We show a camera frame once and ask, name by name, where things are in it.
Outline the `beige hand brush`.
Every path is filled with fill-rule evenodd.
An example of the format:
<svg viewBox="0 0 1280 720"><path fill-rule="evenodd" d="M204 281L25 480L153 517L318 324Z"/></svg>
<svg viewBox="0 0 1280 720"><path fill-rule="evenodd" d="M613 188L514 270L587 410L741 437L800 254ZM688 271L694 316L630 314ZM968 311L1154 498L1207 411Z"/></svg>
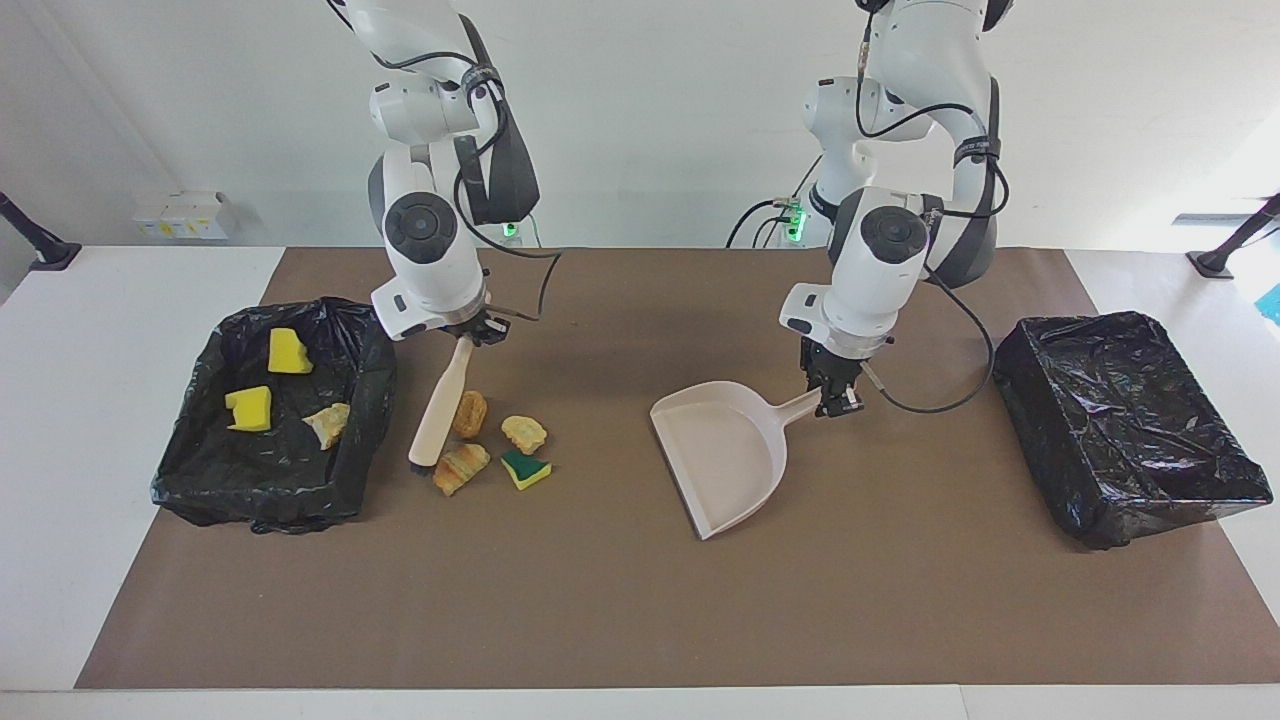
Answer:
<svg viewBox="0 0 1280 720"><path fill-rule="evenodd" d="M457 340L451 360L431 392L410 445L408 461L415 471L435 466L443 454L465 392L468 364L475 347L476 345L467 337Z"/></svg>

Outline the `beige plastic dustpan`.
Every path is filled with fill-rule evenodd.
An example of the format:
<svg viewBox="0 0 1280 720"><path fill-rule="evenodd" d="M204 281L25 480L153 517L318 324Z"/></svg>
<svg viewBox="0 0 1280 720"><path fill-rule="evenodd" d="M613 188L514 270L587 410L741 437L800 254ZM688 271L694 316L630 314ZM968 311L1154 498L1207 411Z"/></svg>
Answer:
<svg viewBox="0 0 1280 720"><path fill-rule="evenodd" d="M787 466L787 425L812 415L819 400L820 391L810 389L773 405L748 386L712 380L652 406L652 427L700 541L768 501Z"/></svg>

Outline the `pale bread piece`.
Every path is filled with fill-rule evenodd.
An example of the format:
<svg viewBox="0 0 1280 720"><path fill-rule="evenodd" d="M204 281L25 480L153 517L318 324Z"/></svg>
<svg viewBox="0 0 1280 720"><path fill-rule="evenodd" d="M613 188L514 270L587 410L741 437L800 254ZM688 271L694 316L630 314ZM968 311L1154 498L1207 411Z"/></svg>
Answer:
<svg viewBox="0 0 1280 720"><path fill-rule="evenodd" d="M500 423L500 432L516 450L526 456L532 456L549 438L545 427L531 416L507 416Z"/></svg>

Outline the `striped croissant bread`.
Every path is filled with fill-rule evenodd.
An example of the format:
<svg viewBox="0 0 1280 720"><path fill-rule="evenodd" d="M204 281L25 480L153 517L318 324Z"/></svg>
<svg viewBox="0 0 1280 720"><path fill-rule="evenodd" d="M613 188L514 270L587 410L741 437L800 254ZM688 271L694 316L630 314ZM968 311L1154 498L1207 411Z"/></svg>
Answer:
<svg viewBox="0 0 1280 720"><path fill-rule="evenodd" d="M445 497L451 497L483 471L490 460L490 454L481 445L457 445L436 461L431 482Z"/></svg>

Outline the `green and yellow sponge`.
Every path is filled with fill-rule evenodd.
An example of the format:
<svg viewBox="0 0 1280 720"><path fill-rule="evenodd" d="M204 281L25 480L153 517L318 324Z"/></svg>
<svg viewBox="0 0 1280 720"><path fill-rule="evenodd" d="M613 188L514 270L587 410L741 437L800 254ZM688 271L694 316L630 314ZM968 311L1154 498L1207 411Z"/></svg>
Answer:
<svg viewBox="0 0 1280 720"><path fill-rule="evenodd" d="M526 455L517 448L502 454L500 464L508 473L515 487L520 491L532 487L553 471L550 462Z"/></svg>

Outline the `pale torn bread chunk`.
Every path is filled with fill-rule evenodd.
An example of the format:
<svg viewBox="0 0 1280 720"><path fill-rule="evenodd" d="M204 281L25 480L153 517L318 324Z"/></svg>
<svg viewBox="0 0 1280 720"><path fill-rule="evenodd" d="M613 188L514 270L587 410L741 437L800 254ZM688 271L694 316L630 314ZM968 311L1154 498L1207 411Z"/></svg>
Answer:
<svg viewBox="0 0 1280 720"><path fill-rule="evenodd" d="M349 420L349 413L348 404L337 402L303 416L302 423L315 434L319 448L326 452L340 441Z"/></svg>

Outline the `squarish yellow sponge piece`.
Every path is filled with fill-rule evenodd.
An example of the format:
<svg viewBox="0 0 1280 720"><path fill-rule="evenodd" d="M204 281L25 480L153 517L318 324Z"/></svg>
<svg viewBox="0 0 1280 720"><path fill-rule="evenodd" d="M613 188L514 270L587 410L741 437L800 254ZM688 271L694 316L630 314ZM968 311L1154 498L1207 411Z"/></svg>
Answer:
<svg viewBox="0 0 1280 720"><path fill-rule="evenodd" d="M314 370L308 350L294 329L287 327L270 329L268 370L280 375L307 375Z"/></svg>

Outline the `notched yellow sponge piece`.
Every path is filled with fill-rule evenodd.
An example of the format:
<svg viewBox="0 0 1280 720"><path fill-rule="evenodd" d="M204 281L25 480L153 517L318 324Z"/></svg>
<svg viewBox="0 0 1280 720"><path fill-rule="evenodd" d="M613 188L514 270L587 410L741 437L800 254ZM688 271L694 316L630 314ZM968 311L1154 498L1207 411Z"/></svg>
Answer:
<svg viewBox="0 0 1280 720"><path fill-rule="evenodd" d="M232 415L228 430L262 433L273 428L273 393L268 386L227 393L224 406Z"/></svg>

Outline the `black bag-lined bin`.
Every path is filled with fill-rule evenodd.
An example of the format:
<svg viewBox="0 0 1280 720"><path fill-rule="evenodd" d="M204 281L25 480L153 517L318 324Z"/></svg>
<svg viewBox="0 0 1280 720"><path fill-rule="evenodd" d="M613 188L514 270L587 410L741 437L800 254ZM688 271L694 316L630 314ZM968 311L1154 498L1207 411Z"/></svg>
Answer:
<svg viewBox="0 0 1280 720"><path fill-rule="evenodd" d="M269 333L287 327L314 370L268 370ZM396 396L396 351L367 304L320 297L246 307L220 320L195 359L170 439L150 483L160 509L196 527L247 523L257 533L301 534L357 516ZM228 430L224 396L271 389L271 429ZM340 441L323 452L302 423L351 406Z"/></svg>
<svg viewBox="0 0 1280 720"><path fill-rule="evenodd" d="M1027 316L995 382L1055 524L1093 551L1271 505L1248 456L1155 318Z"/></svg>

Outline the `brown table mat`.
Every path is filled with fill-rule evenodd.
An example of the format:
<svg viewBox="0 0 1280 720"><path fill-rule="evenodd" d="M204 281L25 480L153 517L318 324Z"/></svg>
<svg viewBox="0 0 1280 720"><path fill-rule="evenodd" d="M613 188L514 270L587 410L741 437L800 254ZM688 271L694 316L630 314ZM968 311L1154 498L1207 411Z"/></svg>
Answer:
<svg viewBox="0 0 1280 720"><path fill-rule="evenodd" d="M498 423L538 419L549 478L493 461L456 495L407 446L451 355L398 343L364 511L305 536L156 515L76 684L567 688L1280 682L1280 626L1216 524L1091 552L1051 519L995 389L954 413L788 428L777 492L709 541L652 405L705 380L805 387L780 306L817 251L570 252L547 314L477 351Z"/></svg>

